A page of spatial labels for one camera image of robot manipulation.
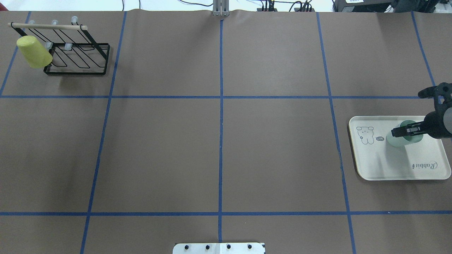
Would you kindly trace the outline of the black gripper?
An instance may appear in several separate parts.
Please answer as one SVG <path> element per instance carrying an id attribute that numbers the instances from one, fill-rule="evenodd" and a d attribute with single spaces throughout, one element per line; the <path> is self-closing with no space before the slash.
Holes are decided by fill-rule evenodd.
<path id="1" fill-rule="evenodd" d="M 440 83 L 418 92 L 419 98 L 433 98 L 434 111 L 427 114 L 423 122 L 402 122 L 400 128 L 391 130 L 393 137 L 413 137 L 424 132 L 435 139 L 451 138 L 451 83 Z"/>

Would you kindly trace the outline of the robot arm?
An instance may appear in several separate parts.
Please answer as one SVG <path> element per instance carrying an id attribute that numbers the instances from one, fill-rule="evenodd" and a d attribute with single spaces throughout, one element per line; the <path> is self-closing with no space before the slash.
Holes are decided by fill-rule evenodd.
<path id="1" fill-rule="evenodd" d="M 409 123 L 403 127 L 391 130 L 393 137 L 413 137 L 427 134 L 434 139 L 446 139 L 452 137 L 452 84 L 442 82 L 420 90 L 418 97 L 432 98 L 434 111 L 424 117 L 422 122 Z"/>

